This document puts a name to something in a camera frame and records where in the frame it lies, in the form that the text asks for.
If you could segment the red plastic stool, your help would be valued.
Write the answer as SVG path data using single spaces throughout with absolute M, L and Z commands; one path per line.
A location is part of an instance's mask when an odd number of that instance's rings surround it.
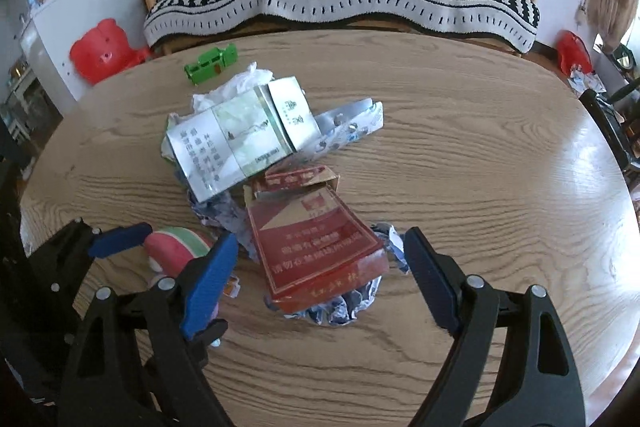
M 126 32 L 114 18 L 101 20 L 70 48 L 70 60 L 77 74 L 93 86 L 151 57 L 147 46 L 140 49 L 130 46 Z

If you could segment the white green cigarette pack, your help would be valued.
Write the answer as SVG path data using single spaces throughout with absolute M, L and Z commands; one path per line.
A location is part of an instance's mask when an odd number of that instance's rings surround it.
M 265 171 L 319 136 L 294 77 L 235 95 L 166 131 L 171 152 L 198 202 Z

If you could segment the red bag by wall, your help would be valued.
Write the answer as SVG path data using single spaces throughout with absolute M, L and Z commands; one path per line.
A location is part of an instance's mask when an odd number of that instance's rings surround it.
M 558 52 L 559 69 L 565 76 L 569 76 L 574 69 L 579 69 L 584 74 L 593 72 L 593 64 L 585 43 L 574 32 L 560 31 L 555 49 Z

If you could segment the white cabinet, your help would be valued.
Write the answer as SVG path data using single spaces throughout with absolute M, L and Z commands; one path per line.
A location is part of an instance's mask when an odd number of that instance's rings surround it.
M 20 43 L 58 113 L 70 113 L 90 89 L 70 61 L 72 45 L 101 20 L 112 18 L 130 46 L 140 48 L 146 43 L 142 27 L 147 12 L 143 0 L 48 0 L 35 10 Z

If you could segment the red green striped ball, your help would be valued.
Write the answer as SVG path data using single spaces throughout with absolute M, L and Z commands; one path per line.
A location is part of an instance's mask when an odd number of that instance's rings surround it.
M 167 227 L 146 236 L 142 246 L 154 272 L 148 284 L 152 287 L 163 277 L 175 279 L 192 259 L 206 256 L 213 239 L 187 228 Z

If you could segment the white blue printed wrapper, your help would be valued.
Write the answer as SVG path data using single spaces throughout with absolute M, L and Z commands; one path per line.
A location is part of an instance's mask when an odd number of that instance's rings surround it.
M 316 117 L 316 123 L 320 136 L 299 152 L 303 161 L 318 160 L 380 130 L 384 124 L 383 103 L 364 98 L 327 110 Z

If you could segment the green plastic toy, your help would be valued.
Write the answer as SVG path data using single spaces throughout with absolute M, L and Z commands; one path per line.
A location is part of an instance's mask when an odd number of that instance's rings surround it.
M 225 48 L 213 48 L 198 57 L 198 60 L 184 66 L 186 78 L 194 86 L 219 76 L 226 68 L 238 60 L 238 49 L 234 43 Z

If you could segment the red cigarette pack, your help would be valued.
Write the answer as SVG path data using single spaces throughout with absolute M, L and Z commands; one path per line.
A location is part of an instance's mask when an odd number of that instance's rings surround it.
M 325 165 L 269 168 L 243 186 L 271 301 L 295 313 L 354 291 L 390 265 L 382 239 L 337 195 Z

